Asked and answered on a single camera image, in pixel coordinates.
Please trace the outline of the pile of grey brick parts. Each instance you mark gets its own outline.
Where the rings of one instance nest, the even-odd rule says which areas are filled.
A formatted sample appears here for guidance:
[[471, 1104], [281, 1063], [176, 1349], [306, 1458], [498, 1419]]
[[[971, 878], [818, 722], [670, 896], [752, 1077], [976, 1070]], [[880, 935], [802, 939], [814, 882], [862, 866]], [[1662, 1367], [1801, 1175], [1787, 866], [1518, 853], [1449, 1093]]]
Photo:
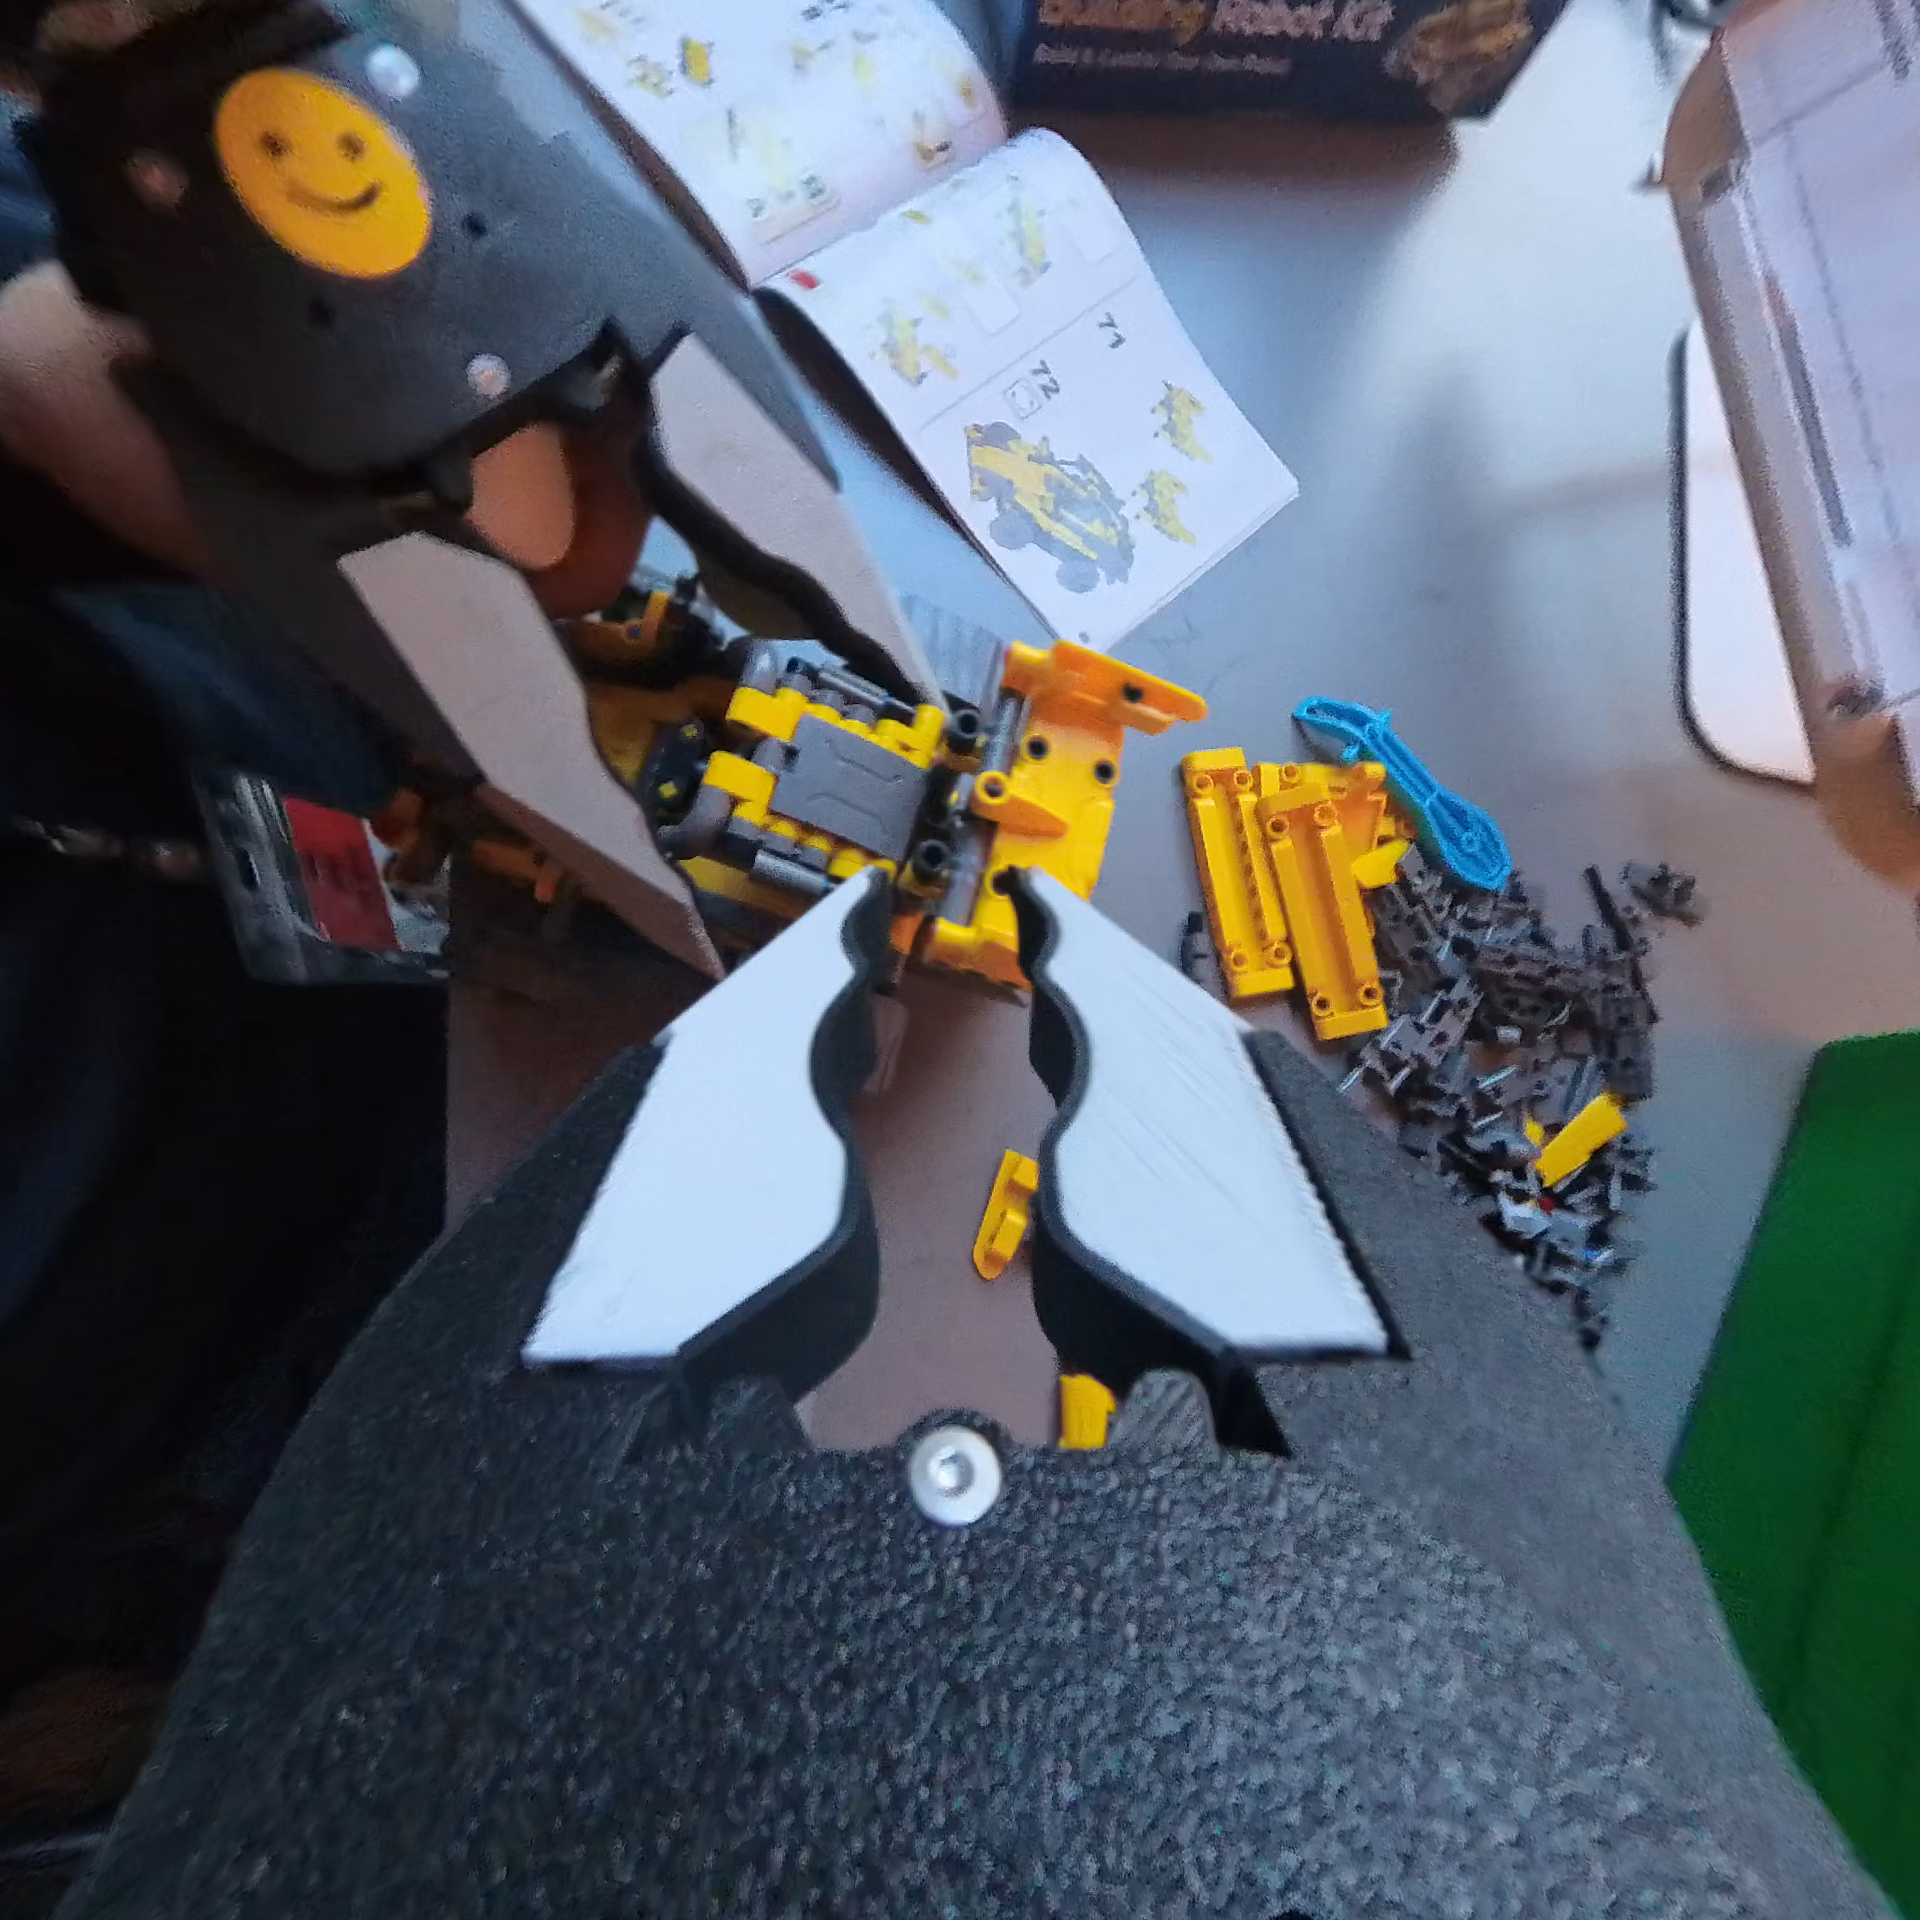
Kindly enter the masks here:
[[1417, 848], [1371, 905], [1385, 1024], [1346, 1045], [1344, 1093], [1394, 1122], [1538, 1289], [1598, 1349], [1614, 1282], [1639, 1257], [1627, 1205], [1655, 1186], [1637, 1106], [1653, 1093], [1653, 921], [1694, 926], [1691, 871], [1630, 859], [1584, 873], [1598, 919], [1570, 944], [1525, 878], [1456, 885]]

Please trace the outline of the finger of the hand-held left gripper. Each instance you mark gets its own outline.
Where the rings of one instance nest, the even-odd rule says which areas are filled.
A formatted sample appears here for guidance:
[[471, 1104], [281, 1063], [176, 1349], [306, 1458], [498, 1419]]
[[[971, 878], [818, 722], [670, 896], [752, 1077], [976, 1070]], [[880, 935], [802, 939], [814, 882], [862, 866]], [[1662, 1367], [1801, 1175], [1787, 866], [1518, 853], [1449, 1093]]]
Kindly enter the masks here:
[[903, 704], [944, 706], [757, 306], [699, 304], [663, 325], [617, 311], [615, 345], [640, 400], [640, 480], [665, 521], [718, 565], [731, 617], [821, 642]]
[[427, 533], [338, 571], [469, 759], [485, 802], [640, 937], [695, 969], [722, 960], [635, 795], [599, 752], [585, 688], [530, 585]]

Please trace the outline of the wooden document stand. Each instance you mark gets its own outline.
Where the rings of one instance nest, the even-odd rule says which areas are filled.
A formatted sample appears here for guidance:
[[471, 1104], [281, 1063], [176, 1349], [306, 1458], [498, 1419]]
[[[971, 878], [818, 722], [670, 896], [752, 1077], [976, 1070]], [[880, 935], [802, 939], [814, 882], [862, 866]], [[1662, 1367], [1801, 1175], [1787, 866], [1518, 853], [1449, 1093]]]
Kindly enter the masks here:
[[1682, 709], [1710, 757], [1806, 789], [1842, 853], [1915, 898], [1918, 690], [1902, 718], [1833, 674], [1840, 606], [1739, 199], [1721, 37], [1744, 7], [1682, 85], [1655, 176], [1696, 302], [1673, 357]]

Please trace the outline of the dark blue kit box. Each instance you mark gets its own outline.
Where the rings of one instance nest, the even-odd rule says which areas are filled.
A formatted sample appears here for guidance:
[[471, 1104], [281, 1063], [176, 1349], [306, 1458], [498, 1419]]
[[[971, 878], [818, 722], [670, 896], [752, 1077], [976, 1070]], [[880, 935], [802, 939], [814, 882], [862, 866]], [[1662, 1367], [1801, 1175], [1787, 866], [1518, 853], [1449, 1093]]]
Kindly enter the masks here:
[[1358, 126], [1488, 117], [1563, 2], [983, 5], [1019, 107], [1287, 112]]

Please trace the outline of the yellow grey brick toy vehicle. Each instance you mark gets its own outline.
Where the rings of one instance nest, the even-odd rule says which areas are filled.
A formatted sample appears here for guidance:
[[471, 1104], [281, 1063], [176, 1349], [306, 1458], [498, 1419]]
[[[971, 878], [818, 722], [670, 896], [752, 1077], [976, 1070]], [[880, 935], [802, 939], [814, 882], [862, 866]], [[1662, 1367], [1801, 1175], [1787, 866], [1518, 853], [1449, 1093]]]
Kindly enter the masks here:
[[866, 869], [907, 926], [953, 878], [1006, 642], [910, 599], [939, 699], [910, 704], [818, 640], [729, 626], [695, 574], [645, 571], [560, 626], [592, 736], [711, 944], [738, 960]]

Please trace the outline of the grey desk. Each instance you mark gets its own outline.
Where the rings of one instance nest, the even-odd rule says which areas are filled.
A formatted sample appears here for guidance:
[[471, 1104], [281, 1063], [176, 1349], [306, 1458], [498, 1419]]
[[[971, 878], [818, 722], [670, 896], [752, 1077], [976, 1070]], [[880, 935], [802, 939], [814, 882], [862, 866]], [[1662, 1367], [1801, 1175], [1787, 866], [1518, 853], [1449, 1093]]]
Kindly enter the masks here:
[[[1698, 880], [1653, 955], [1655, 1191], [1611, 1285], [1600, 1376], [1666, 1461], [1790, 1129], [1808, 1056], [1915, 1029], [1915, 919], [1787, 786], [1710, 761], [1675, 695], [1671, 350], [1691, 318], [1646, 185], [1685, 73], [1648, 5], [1570, 5], [1493, 119], [1317, 126], [1280, 114], [1035, 112], [1102, 174], [1221, 384], [1301, 482], [1262, 533], [1120, 647], [1209, 702], [1131, 738], [1097, 910], [1170, 960], [1198, 907], [1177, 791], [1198, 747], [1287, 752], [1314, 693], [1383, 706], [1486, 807], [1566, 930], [1582, 873]], [[608, 1058], [683, 1006], [615, 955], [569, 1003], [459, 981], [448, 1216]], [[880, 1214], [878, 1323], [802, 1419], [866, 1449], [935, 1408], [1058, 1431], [1024, 1262], [969, 1253], [1003, 1147], [1051, 1102], [1024, 1010], [928, 976], [889, 1088], [857, 1104]]]

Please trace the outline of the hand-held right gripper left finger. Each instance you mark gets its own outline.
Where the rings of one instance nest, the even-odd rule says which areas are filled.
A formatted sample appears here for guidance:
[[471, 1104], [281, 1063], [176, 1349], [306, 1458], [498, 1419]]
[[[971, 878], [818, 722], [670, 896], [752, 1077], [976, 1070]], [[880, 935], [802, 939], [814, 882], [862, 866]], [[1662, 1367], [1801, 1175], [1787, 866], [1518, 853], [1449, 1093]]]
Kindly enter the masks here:
[[647, 1047], [526, 1369], [823, 1383], [866, 1339], [880, 1243], [850, 1118], [887, 901], [873, 871], [839, 882]]

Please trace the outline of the yellow holed brick assembly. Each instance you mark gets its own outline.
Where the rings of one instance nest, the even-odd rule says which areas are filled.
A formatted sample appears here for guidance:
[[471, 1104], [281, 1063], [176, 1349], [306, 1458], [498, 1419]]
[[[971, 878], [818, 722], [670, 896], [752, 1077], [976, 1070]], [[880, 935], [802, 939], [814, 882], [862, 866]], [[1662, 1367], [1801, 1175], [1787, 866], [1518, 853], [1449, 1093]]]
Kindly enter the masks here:
[[923, 971], [1022, 994], [1015, 878], [1090, 901], [1127, 736], [1200, 722], [1209, 702], [1081, 642], [1008, 642], [953, 711], [896, 875], [894, 946]]

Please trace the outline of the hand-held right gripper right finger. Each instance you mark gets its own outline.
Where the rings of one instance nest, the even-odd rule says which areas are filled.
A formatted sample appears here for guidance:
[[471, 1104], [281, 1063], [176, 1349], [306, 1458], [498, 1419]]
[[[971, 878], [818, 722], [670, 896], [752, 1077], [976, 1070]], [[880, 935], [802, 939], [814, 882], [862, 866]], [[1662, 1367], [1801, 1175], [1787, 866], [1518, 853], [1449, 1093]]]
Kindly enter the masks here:
[[1031, 1289], [1065, 1369], [1127, 1401], [1198, 1383], [1216, 1435], [1280, 1435], [1262, 1374], [1399, 1333], [1262, 1074], [1257, 1033], [1042, 871], [1010, 901], [1054, 1102]]

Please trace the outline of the blue brick separator tool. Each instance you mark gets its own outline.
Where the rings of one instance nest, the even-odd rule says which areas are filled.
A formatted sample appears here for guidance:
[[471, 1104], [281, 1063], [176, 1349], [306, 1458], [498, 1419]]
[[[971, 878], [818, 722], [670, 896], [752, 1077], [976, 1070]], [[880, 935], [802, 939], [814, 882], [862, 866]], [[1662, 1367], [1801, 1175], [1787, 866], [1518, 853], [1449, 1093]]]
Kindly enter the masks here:
[[1447, 786], [1399, 734], [1392, 711], [1312, 695], [1291, 711], [1296, 729], [1339, 763], [1371, 761], [1415, 841], [1461, 889], [1499, 896], [1513, 855], [1495, 816]]

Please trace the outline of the white instruction booklet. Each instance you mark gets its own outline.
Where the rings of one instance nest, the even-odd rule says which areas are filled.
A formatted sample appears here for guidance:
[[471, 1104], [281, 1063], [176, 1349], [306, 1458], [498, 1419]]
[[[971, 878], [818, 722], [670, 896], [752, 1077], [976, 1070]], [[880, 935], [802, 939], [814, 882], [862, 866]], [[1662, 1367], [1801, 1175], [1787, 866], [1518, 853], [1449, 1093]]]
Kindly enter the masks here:
[[517, 11], [1051, 635], [1113, 649], [1296, 501], [1093, 165], [1008, 130], [937, 5]]

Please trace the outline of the green plastic bin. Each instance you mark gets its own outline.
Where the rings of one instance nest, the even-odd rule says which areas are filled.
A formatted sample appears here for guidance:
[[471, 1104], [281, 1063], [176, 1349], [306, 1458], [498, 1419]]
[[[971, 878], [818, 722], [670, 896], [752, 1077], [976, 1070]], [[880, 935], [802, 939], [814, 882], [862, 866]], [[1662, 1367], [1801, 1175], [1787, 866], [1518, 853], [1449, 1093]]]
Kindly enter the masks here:
[[1918, 1913], [1918, 1035], [1826, 1045], [1669, 1486], [1760, 1701]]

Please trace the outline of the printed instruction sheet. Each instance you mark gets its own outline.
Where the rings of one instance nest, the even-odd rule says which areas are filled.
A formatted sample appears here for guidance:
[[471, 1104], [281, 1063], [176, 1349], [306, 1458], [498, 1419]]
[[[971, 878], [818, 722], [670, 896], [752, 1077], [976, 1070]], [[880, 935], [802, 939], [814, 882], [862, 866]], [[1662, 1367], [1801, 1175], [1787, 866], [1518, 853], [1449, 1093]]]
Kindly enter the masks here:
[[1915, 5], [1749, 5], [1719, 53], [1739, 199], [1806, 446], [1840, 663], [1872, 711], [1918, 690]]

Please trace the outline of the yellow brick panel assembly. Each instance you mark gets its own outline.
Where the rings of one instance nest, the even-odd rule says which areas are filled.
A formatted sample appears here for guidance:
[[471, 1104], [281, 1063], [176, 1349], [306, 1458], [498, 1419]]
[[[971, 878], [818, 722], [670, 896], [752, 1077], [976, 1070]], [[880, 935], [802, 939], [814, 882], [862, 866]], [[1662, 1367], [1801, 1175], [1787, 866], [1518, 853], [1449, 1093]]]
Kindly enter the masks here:
[[1369, 894], [1397, 878], [1410, 832], [1371, 759], [1182, 759], [1207, 933], [1232, 1001], [1303, 999], [1321, 1042], [1385, 1029]]

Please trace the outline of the person's left hand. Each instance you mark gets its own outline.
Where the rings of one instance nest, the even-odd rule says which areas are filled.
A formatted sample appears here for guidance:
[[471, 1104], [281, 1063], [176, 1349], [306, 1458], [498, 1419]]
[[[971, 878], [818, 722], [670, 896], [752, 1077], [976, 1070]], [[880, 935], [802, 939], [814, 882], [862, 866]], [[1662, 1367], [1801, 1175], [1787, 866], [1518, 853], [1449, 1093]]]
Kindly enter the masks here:
[[5, 453], [146, 560], [203, 576], [174, 459], [121, 382], [149, 359], [146, 329], [85, 302], [55, 258], [18, 272], [2, 293]]

